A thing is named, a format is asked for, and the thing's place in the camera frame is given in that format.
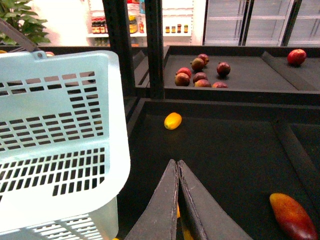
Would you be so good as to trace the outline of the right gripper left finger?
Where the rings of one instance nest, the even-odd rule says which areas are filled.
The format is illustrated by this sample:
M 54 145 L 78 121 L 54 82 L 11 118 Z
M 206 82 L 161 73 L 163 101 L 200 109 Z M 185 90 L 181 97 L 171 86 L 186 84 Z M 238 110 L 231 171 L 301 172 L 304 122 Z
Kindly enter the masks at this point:
M 126 240 L 175 240 L 179 173 L 176 161 L 171 159 L 163 172 L 153 195 Z

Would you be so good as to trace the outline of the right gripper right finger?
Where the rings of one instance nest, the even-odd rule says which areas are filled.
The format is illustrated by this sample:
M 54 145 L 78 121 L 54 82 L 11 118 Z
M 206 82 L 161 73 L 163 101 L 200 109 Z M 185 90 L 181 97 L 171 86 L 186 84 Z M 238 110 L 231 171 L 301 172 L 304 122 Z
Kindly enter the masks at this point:
M 218 204 L 187 164 L 177 162 L 178 206 L 185 240 L 251 240 Z

